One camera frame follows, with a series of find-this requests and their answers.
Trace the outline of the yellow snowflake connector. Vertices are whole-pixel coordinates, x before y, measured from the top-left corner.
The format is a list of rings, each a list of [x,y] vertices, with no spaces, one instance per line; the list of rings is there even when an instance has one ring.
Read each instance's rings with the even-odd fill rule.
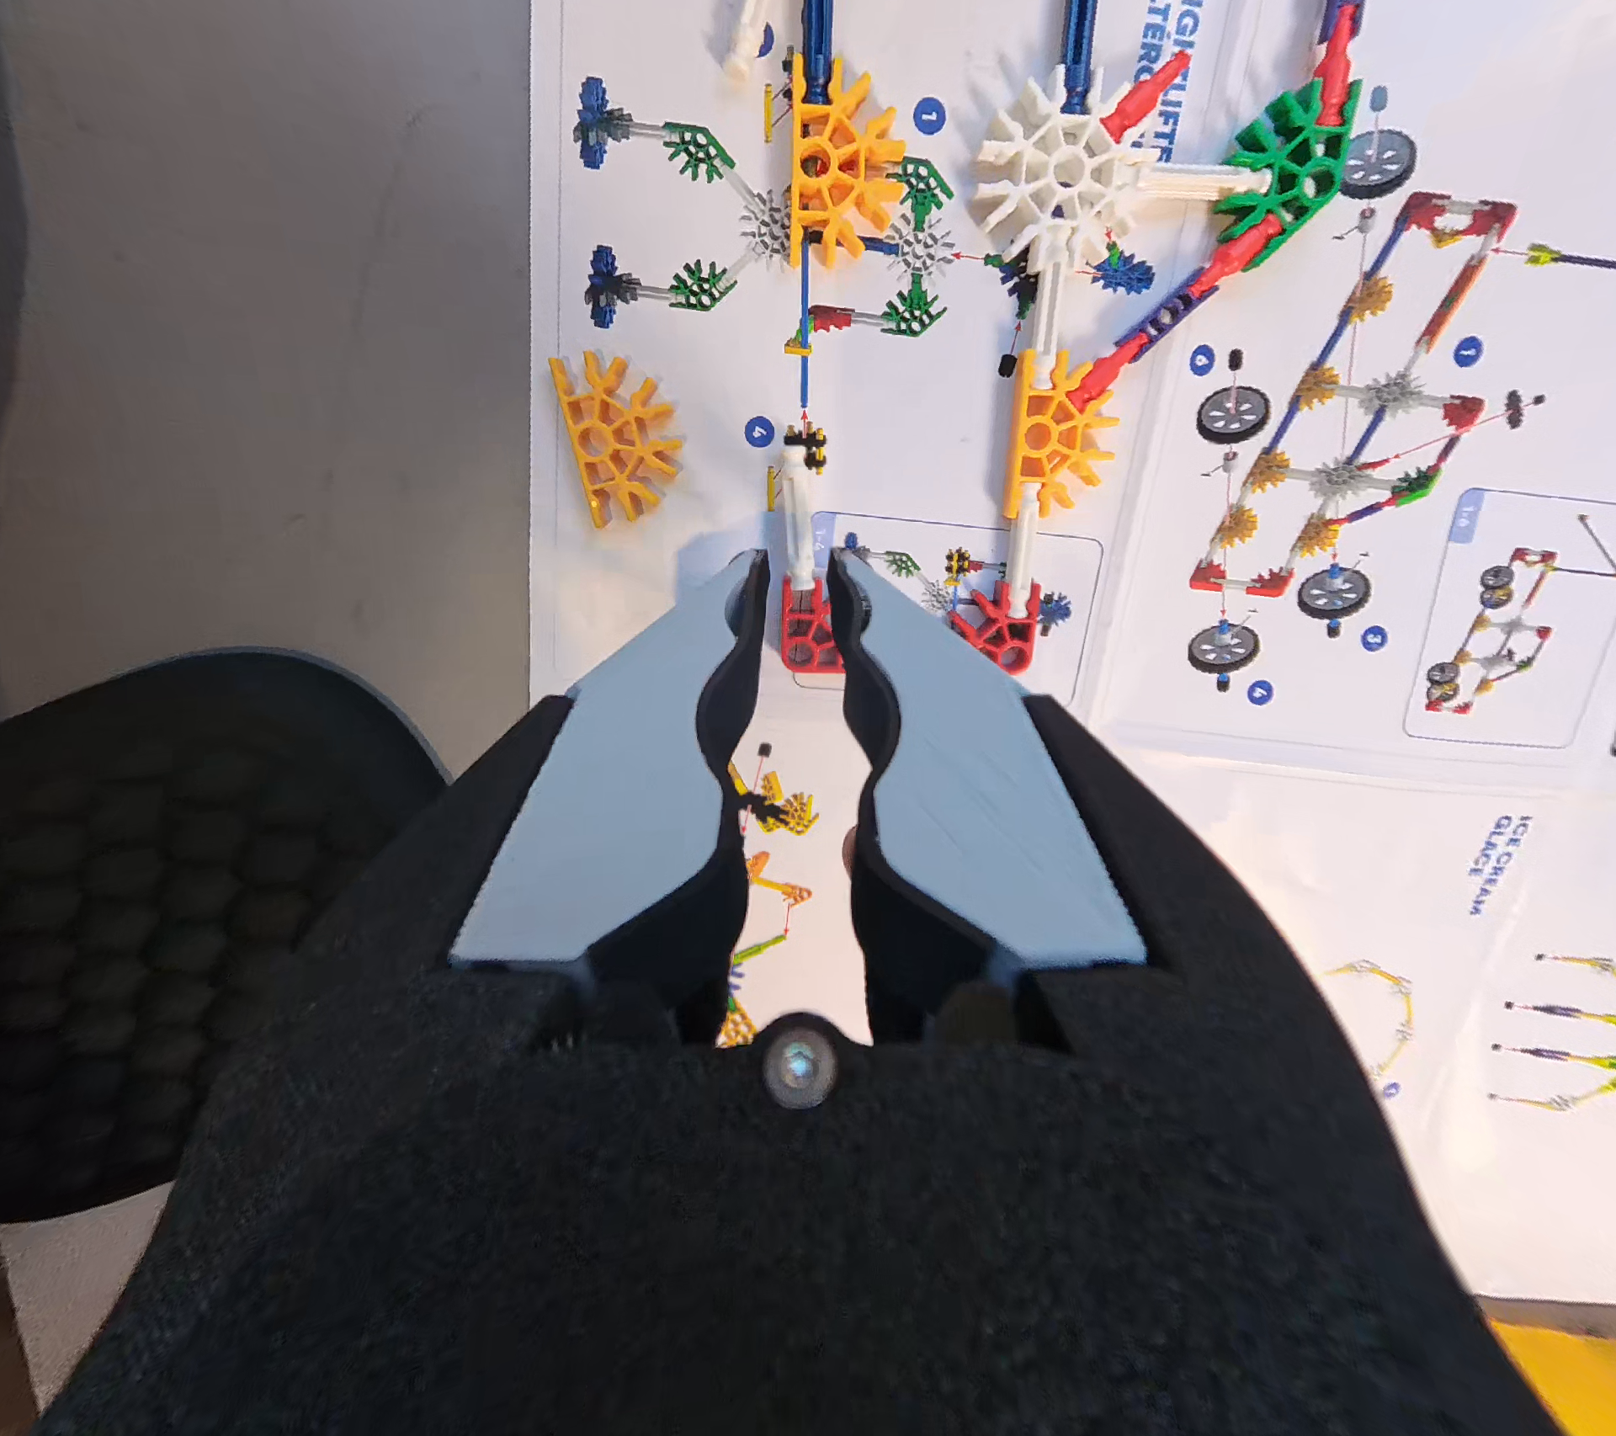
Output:
[[[679,474],[682,450],[676,411],[658,396],[657,380],[636,378],[624,357],[595,351],[582,354],[579,375],[561,356],[550,357],[550,374],[595,529],[652,514]]]

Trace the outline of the yellow plastic bin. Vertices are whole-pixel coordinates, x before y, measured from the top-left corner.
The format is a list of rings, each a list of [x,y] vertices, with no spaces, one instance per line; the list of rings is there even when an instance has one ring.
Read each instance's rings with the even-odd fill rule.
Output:
[[[1490,1321],[1517,1371],[1567,1434],[1614,1434],[1614,1339]]]

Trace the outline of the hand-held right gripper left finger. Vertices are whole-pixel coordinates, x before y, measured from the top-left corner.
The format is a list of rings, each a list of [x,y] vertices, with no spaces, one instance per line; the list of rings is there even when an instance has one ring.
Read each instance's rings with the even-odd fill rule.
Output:
[[[647,996],[681,1038],[726,1017],[749,878],[729,767],[757,703],[771,569],[739,553],[597,665],[454,938],[454,965],[538,970],[593,1007]]]

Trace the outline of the toy building instruction sheet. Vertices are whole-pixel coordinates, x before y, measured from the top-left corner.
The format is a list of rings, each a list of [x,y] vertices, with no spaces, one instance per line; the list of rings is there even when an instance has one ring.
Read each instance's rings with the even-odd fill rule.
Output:
[[[791,55],[771,0],[532,0],[530,689],[563,686],[733,550],[776,569],[737,784],[817,823],[859,776],[822,584],[849,548],[943,621],[987,597],[1019,298],[972,197],[998,112],[1061,57],[1066,0],[833,0],[859,123],[928,165],[938,320],[797,338],[802,299],[909,286],[878,244],[783,252]],[[1325,0],[1203,0],[1164,155],[1223,162],[1313,66]],[[1152,0],[1100,0],[1101,94]],[[1469,1286],[1613,1302],[1613,0],[1367,0],[1351,65],[1410,179],[1344,194],[1131,364],[1108,459],[1033,543],[1059,700],[1249,883],[1344,1025]],[[1147,294],[1080,280],[1061,348],[1109,353],[1211,254],[1156,202]],[[676,411],[660,506],[597,530],[550,357],[624,357]]]

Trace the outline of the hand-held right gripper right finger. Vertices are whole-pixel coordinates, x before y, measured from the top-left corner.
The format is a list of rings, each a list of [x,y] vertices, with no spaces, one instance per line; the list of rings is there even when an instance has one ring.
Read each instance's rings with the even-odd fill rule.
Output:
[[[961,986],[1142,964],[1142,935],[1021,687],[867,563],[833,556],[843,716],[868,762],[852,917],[875,1033]]]

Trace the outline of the colourful rod connector toy model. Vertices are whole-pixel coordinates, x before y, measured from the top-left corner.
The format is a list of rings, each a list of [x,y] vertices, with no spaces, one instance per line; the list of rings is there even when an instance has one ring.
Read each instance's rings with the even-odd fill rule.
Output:
[[[1033,579],[1040,526],[1093,487],[1109,453],[1105,404],[1118,377],[1147,356],[1234,275],[1258,268],[1339,194],[1373,201],[1412,176],[1410,136],[1381,123],[1386,95],[1367,99],[1351,50],[1367,0],[1325,0],[1313,65],[1304,86],[1279,94],[1218,165],[1169,162],[1168,116],[1182,107],[1203,0],[1152,0],[1140,61],[1126,89],[1101,94],[1093,39],[1100,0],[1066,0],[1061,57],[1048,82],[1030,81],[991,120],[975,158],[972,207],[996,247],[987,264],[1019,298],[1021,349],[999,362],[1014,382],[1001,513],[1008,553],[983,597],[959,606],[943,593],[943,621],[1009,674],[1030,669],[1054,597]],[[940,317],[930,288],[941,241],[930,218],[943,183],[901,142],[889,116],[859,123],[864,86],[843,79],[833,50],[833,0],[802,0],[801,50],[791,55],[792,171],[783,204],[783,252],[804,273],[878,244],[907,264],[907,288],[880,314],[802,299],[799,335],[786,351],[807,359],[812,336],[852,325],[919,336]],[[1368,133],[1355,133],[1367,100]],[[1074,364],[1061,348],[1063,294],[1080,280],[1119,294],[1147,294],[1153,268],[1124,251],[1135,215],[1156,202],[1197,204],[1219,215],[1205,264],[1101,357]]]

